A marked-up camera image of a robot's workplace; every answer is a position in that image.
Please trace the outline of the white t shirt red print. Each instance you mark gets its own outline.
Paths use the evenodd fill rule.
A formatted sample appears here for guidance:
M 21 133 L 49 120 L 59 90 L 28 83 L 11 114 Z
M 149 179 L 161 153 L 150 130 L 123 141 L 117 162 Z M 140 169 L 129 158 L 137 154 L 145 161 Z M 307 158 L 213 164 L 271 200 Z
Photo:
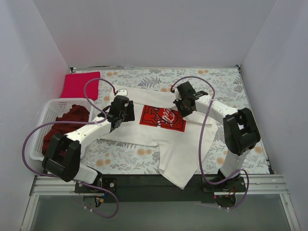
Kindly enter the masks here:
M 159 147 L 159 173 L 184 189 L 199 168 L 198 143 L 204 116 L 193 112 L 183 120 L 170 92 L 125 88 L 135 120 L 102 136 L 103 140 Z

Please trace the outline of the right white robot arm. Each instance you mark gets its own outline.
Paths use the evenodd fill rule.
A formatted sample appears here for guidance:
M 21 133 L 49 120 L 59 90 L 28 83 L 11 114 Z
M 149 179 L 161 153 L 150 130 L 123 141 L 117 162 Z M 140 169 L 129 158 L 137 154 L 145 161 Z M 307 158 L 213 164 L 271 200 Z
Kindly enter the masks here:
M 257 128 L 252 111 L 248 108 L 236 109 L 215 100 L 205 91 L 196 92 L 187 81 L 170 91 L 175 94 L 174 104 L 183 119 L 193 112 L 205 114 L 202 128 L 208 117 L 223 126 L 224 140 L 228 148 L 224 164 L 218 171 L 217 182 L 207 183 L 217 185 L 223 191 L 229 191 L 235 186 L 235 177 L 250 150 L 260 142 L 261 136 Z

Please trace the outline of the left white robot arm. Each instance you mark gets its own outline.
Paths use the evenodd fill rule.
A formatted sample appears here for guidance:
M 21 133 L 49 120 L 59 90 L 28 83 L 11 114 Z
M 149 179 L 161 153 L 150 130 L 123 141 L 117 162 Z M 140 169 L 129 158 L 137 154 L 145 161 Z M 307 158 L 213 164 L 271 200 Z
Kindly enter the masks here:
M 55 134 L 42 161 L 42 167 L 65 182 L 83 181 L 93 193 L 102 188 L 99 172 L 80 163 L 87 146 L 120 127 L 123 122 L 135 120 L 133 101 L 128 90 L 117 91 L 106 116 L 100 113 L 90 124 L 67 133 Z

